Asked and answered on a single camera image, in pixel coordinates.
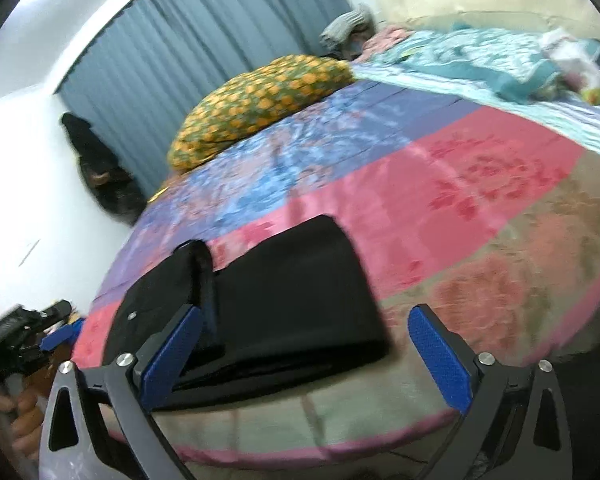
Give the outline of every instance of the cable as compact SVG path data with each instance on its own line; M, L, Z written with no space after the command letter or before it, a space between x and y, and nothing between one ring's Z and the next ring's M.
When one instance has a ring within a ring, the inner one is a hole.
M387 451L388 454L390 455L395 455L395 456L399 456L401 458L405 458L407 460L411 460L412 462L415 462L416 464L428 464L429 461L428 460L419 460L417 458L414 458L413 456L409 456L409 455L403 455L402 453L397 453L395 451Z

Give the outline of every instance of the folded black garment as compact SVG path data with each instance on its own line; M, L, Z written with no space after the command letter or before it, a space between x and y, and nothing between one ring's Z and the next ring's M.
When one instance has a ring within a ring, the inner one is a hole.
M328 216L273 236L216 272L206 299L195 261L187 244L138 280L107 339L104 364L137 351L184 303L202 305L211 326L162 409L270 394L374 362L390 350L355 250Z

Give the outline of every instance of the gray knit fabric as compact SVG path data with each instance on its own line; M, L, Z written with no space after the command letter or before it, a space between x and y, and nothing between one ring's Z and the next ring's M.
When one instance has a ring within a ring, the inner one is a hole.
M359 4L355 10L341 14L327 25L320 35L320 41L329 50L336 50L354 30L367 28L373 22L374 16L369 6Z

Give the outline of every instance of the human hand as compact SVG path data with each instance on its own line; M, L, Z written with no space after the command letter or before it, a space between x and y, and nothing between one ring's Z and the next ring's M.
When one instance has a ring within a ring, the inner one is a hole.
M11 424L14 451L30 460L38 459L42 422L44 415L37 407L38 394L31 388L24 390L15 400L0 395L0 413L9 413L17 408L18 418Z

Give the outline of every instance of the blue curtain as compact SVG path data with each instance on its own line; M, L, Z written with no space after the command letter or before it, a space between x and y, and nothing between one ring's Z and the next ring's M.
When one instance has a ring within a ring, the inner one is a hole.
M134 0L72 67L59 92L151 195L187 113L242 72L286 54L324 54L346 0Z

